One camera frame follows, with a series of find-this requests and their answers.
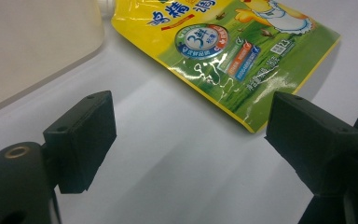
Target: chicken essence packet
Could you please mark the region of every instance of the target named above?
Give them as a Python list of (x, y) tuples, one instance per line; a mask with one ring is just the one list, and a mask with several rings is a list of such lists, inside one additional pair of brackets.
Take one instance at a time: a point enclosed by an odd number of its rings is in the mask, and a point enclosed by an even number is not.
[(272, 0), (117, 0), (112, 25), (251, 133), (340, 39)]

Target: circular badge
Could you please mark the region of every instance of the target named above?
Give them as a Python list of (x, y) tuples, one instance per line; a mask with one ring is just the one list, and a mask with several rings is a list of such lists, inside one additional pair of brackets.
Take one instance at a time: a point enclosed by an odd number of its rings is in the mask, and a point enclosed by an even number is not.
[(175, 38), (177, 50), (190, 59), (211, 58), (228, 44), (226, 28), (213, 24), (194, 24), (181, 29)]

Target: white container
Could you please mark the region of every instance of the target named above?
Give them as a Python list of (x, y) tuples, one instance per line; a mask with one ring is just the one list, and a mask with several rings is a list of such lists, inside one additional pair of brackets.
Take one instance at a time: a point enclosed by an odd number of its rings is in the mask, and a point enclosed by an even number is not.
[(0, 107), (85, 61), (103, 37), (97, 0), (0, 0)]

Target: cartoon chicken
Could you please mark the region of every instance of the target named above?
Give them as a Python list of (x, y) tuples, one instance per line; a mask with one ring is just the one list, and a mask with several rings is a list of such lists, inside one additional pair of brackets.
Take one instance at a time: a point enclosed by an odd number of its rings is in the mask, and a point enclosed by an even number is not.
[(305, 34), (314, 27), (308, 16), (272, 0), (241, 0), (250, 9), (237, 9), (235, 19), (241, 22), (258, 21), (273, 26), (281, 33)]

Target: white tabletop surface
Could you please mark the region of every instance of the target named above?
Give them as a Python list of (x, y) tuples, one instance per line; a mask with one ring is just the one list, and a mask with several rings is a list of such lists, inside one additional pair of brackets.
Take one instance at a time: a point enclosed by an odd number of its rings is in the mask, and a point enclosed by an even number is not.
[[(342, 35), (299, 95), (358, 117), (358, 0), (282, 0)], [(0, 150), (42, 132), (88, 94), (110, 90), (117, 140), (89, 189), (58, 193), (64, 224), (290, 224), (312, 194), (264, 139), (202, 98), (105, 20), (98, 54), (0, 109)]]

